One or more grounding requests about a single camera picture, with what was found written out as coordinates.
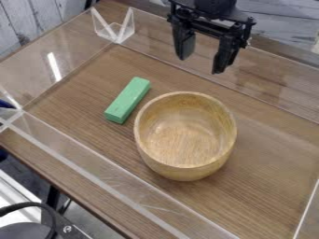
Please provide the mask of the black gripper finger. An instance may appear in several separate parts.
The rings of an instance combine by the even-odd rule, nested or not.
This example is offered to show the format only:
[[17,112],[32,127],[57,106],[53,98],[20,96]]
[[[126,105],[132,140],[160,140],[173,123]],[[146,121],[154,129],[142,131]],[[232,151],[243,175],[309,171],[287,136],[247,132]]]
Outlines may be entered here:
[[177,16],[172,17],[170,25],[176,55],[184,61],[194,50],[196,33],[190,23]]
[[221,74],[233,63],[240,49],[240,41],[232,35],[224,35],[218,40],[217,52],[213,58],[213,74]]

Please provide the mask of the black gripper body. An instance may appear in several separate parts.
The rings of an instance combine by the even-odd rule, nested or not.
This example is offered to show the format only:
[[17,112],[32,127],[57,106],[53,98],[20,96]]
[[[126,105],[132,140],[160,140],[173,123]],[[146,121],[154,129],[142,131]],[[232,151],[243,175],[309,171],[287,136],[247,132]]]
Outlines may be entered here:
[[256,20],[236,7],[236,0],[168,0],[170,10],[166,21],[172,17],[190,23],[194,32],[220,39],[232,35],[245,49],[251,38],[251,30]]

